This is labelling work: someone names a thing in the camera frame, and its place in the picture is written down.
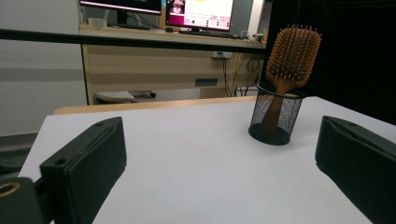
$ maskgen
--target monitor stand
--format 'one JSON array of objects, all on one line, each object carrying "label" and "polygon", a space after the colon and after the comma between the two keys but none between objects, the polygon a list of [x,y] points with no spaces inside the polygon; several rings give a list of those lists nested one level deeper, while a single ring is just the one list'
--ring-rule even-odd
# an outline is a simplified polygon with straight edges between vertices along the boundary
[{"label": "monitor stand", "polygon": [[128,18],[129,16],[126,11],[117,10],[117,23],[110,23],[108,26],[136,29],[136,30],[149,30],[149,28],[145,26],[128,24]]}]

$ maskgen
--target keyboard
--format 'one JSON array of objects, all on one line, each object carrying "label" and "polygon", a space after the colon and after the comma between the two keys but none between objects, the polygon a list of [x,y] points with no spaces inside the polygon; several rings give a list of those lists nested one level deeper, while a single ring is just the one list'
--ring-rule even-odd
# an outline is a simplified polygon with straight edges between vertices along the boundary
[{"label": "keyboard", "polygon": [[230,38],[230,35],[222,35],[222,34],[210,34],[206,32],[195,32],[195,31],[178,31],[179,34],[183,35],[201,35],[201,36],[210,36],[210,37],[219,37],[219,38]]}]

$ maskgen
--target screw hole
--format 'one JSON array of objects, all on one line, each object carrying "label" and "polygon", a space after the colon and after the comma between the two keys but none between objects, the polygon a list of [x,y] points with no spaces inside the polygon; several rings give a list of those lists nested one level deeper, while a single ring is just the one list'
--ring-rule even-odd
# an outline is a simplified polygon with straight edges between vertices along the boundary
[{"label": "screw hole", "polygon": [[0,198],[15,192],[21,186],[18,182],[6,183],[0,186]]}]

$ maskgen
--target white wall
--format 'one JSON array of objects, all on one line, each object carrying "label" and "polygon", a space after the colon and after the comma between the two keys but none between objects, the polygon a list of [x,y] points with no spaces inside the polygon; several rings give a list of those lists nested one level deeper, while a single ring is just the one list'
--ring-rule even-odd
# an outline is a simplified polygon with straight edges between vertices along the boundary
[{"label": "white wall", "polygon": [[259,24],[262,17],[262,8],[264,7],[264,0],[254,0],[250,13],[250,21],[248,24],[248,32],[250,35],[262,34],[259,31]]},{"label": "white wall", "polygon": [[[78,34],[78,2],[2,0],[0,28]],[[37,133],[59,107],[85,105],[79,45],[0,40],[0,136]]]}]

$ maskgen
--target black metal bar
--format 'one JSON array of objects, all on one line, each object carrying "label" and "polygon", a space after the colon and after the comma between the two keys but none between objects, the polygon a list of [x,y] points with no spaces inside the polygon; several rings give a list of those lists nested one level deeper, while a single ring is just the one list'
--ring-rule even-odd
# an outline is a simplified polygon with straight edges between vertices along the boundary
[{"label": "black metal bar", "polygon": [[191,44],[172,41],[160,40],[142,40],[120,37],[102,37],[94,35],[68,35],[43,33],[33,31],[19,31],[0,29],[0,39],[23,40],[36,42],[64,43],[64,44],[81,44],[81,45],[106,45],[106,46],[124,46],[156,49],[192,49],[192,50],[213,50],[213,51],[230,51],[244,53],[265,53],[265,49],[256,49],[250,47],[233,47],[217,46],[207,44]]}]

